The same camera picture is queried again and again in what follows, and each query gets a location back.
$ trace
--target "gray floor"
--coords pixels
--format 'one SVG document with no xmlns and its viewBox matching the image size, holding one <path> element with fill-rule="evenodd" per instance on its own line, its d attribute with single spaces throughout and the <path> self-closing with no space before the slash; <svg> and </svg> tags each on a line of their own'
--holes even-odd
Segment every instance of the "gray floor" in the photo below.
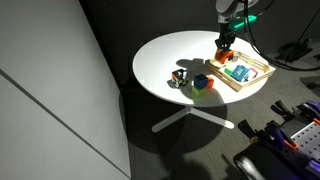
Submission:
<svg viewBox="0 0 320 180">
<path fill-rule="evenodd" d="M 320 66 L 313 57 L 320 53 L 320 43 L 312 47 L 311 53 L 292 65 L 300 68 Z M 277 100 L 282 100 L 288 107 L 307 100 L 320 101 L 320 88 L 310 90 L 305 86 L 318 76 L 320 71 L 293 72 L 278 68 L 266 85 L 247 99 L 222 107 L 199 109 L 235 125 L 247 119 L 253 128 L 260 130 L 270 120 L 283 122 L 270 110 Z M 250 143 L 238 128 L 222 128 L 188 115 L 155 134 L 151 132 L 152 125 L 183 107 L 162 101 L 139 86 L 126 89 L 123 95 L 133 180 L 244 179 L 232 159 Z"/>
</svg>

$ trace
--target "wooden tray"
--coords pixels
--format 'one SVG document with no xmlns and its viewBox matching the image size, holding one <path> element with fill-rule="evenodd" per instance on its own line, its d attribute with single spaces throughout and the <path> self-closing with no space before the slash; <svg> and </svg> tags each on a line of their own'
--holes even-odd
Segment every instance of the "wooden tray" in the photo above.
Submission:
<svg viewBox="0 0 320 180">
<path fill-rule="evenodd" d="M 228 67 L 231 70 L 234 70 L 237 65 L 244 65 L 246 68 L 254 68 L 258 71 L 258 74 L 255 78 L 253 78 L 250 81 L 245 82 L 239 82 L 233 77 L 229 76 L 224 72 L 226 67 L 220 67 L 214 66 L 216 60 L 206 60 L 205 66 L 212 71 L 212 73 L 217 76 L 219 79 L 221 79 L 224 83 L 229 85 L 231 88 L 233 88 L 235 91 L 240 91 L 245 87 L 248 87 L 261 79 L 270 77 L 273 72 L 276 70 L 274 67 L 269 66 L 268 64 L 264 64 L 260 61 L 257 61 L 255 59 L 250 58 L 246 54 L 243 54 L 239 52 L 239 58 L 236 62 L 227 62 L 226 67 Z"/>
</svg>

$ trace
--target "white round table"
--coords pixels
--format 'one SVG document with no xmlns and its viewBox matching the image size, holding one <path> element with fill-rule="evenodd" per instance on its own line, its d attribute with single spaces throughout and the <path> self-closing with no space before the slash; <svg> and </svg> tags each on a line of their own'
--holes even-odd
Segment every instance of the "white round table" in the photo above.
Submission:
<svg viewBox="0 0 320 180">
<path fill-rule="evenodd" d="M 209 31 L 177 32 L 148 42 L 136 53 L 133 72 L 142 87 L 161 99 L 185 106 L 185 109 L 154 125 L 153 132 L 160 131 L 188 113 L 232 129 L 232 122 L 193 107 L 214 107 L 239 101 L 251 96 L 266 83 L 267 78 L 237 92 L 212 75 L 204 61 L 214 57 L 217 49 L 214 41 L 218 37 L 219 33 Z M 236 38 L 231 49 L 267 64 L 266 60 L 242 39 Z M 186 69 L 189 74 L 189 83 L 180 89 L 172 88 L 168 83 L 171 81 L 171 73 L 178 69 Z M 213 88 L 201 97 L 193 96 L 191 89 L 193 77 L 198 74 L 210 75 L 214 79 Z"/>
</svg>

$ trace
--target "table leg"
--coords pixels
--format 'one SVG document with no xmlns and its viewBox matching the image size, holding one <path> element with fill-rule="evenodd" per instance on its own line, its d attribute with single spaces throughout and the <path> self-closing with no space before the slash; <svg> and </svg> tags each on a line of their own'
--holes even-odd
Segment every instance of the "table leg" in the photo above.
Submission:
<svg viewBox="0 0 320 180">
<path fill-rule="evenodd" d="M 162 130 L 163 128 L 176 122 L 177 120 L 179 120 L 180 118 L 184 117 L 185 115 L 187 115 L 189 113 L 196 115 L 196 116 L 199 116 L 199 117 L 206 119 L 208 121 L 217 123 L 217 124 L 224 126 L 226 128 L 229 128 L 229 129 L 234 128 L 234 124 L 230 121 L 227 121 L 227 120 L 221 119 L 219 117 L 213 116 L 211 114 L 194 109 L 192 106 L 186 106 L 184 109 L 178 111 L 177 113 L 171 115 L 170 117 L 168 117 L 168 118 L 164 119 L 163 121 L 159 122 L 158 124 L 154 125 L 152 127 L 152 132 L 156 133 L 156 132 Z"/>
</svg>

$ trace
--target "table top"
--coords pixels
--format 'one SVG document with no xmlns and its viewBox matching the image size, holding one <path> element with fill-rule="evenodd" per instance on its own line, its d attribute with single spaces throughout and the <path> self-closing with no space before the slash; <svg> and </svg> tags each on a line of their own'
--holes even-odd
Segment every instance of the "table top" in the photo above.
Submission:
<svg viewBox="0 0 320 180">
<path fill-rule="evenodd" d="M 151 94 L 181 105 L 214 107 L 239 101 L 256 93 L 266 83 L 267 78 L 237 92 L 215 77 L 204 62 L 212 59 L 216 52 L 215 40 L 219 33 L 210 31 L 183 31 L 158 37 L 145 44 L 135 55 L 133 72 L 138 82 Z M 239 38 L 231 45 L 232 50 L 240 51 L 267 64 L 251 45 Z M 185 69 L 189 83 L 178 88 L 169 84 L 171 73 Z M 192 95 L 193 77 L 198 74 L 210 75 L 214 85 L 201 97 Z"/>
</svg>

